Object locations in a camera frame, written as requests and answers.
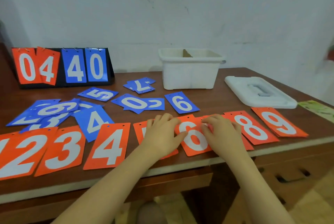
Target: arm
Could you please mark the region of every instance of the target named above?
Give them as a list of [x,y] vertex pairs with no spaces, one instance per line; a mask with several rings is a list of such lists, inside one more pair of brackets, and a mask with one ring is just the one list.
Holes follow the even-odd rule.
[[111,223],[141,176],[186,137],[187,133],[183,133],[174,138],[174,128],[179,123],[179,119],[173,119],[168,113],[156,116],[154,123],[148,120],[142,144],[52,223]]
[[213,132],[202,125],[211,148],[230,167],[244,194],[254,224],[294,224],[294,220],[280,203],[247,154],[241,140],[241,126],[221,115],[202,120],[213,126]]

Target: green paper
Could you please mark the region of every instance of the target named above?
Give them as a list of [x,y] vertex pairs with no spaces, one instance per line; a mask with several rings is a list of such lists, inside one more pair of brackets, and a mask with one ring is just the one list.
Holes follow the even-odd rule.
[[298,103],[301,107],[334,123],[334,109],[314,100]]

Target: hand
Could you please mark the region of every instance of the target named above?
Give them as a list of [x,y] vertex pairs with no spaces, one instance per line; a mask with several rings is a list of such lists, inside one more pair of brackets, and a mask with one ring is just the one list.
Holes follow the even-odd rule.
[[174,128],[180,123],[178,118],[173,118],[169,113],[165,113],[163,116],[157,115],[154,121],[148,120],[141,146],[149,148],[150,153],[156,155],[157,160],[170,154],[177,149],[188,134],[182,132],[174,137]]
[[241,126],[238,123],[218,114],[203,119],[202,123],[212,125],[213,133],[203,124],[203,134],[212,150],[227,163],[249,157],[241,139]]

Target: table edge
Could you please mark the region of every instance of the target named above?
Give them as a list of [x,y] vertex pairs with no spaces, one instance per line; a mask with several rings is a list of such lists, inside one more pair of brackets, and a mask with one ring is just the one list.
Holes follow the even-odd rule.
[[[314,139],[314,140],[308,140],[308,141],[302,141],[302,142],[296,142],[296,143],[291,143],[291,144],[282,145],[282,146],[273,146],[270,148],[265,148],[265,149],[260,149],[260,150],[248,151],[248,154],[250,157],[256,157],[256,156],[262,156],[266,154],[274,154],[274,153],[288,151],[288,150],[305,148],[308,146],[317,146],[317,145],[331,143],[331,142],[334,142],[334,136],[319,138],[319,139]],[[163,175],[167,173],[189,170],[193,168],[199,168],[199,167],[204,167],[204,166],[209,166],[209,165],[224,163],[224,162],[225,161],[221,159],[220,157],[214,157],[214,158],[198,160],[198,161],[193,161],[193,162],[188,162],[188,163],[163,166],[159,168],[149,169],[142,177]],[[80,182],[48,186],[48,187],[34,189],[34,190],[3,194],[3,195],[0,195],[0,204],[20,201],[20,200],[26,200],[26,199],[32,199],[32,198],[37,198],[37,197],[43,197],[43,196],[48,196],[48,195],[53,195],[53,194],[58,194],[58,193],[70,192],[70,191],[75,191],[75,190],[86,189],[86,188],[92,187],[100,179],[101,178],[96,178],[96,179],[90,179],[90,180],[85,180],[85,181],[80,181]]]

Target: white wall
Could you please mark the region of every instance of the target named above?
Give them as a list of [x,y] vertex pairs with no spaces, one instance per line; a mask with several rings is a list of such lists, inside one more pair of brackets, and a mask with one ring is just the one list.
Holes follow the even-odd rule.
[[323,62],[334,37],[334,0],[0,3],[14,46],[108,47],[118,72],[160,70],[161,47],[207,47],[226,55],[226,66],[246,66],[318,98],[334,81],[334,66]]

